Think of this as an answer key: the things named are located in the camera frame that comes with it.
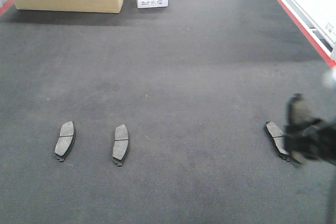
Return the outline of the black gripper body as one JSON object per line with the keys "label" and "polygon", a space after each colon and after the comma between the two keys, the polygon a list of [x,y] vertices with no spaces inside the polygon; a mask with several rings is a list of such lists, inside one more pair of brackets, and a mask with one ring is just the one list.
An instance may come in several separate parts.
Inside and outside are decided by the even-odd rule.
{"label": "black gripper body", "polygon": [[335,166],[335,121],[309,126],[303,131],[303,156]]}

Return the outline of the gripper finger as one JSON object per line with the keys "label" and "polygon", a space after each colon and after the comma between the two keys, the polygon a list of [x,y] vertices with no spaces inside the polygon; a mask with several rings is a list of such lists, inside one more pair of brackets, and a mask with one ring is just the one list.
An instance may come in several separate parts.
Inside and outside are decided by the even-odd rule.
{"label": "gripper finger", "polygon": [[298,153],[302,156],[316,156],[311,150],[314,143],[312,135],[322,124],[322,119],[311,119],[300,124],[288,124],[285,126],[285,150],[290,156]]}

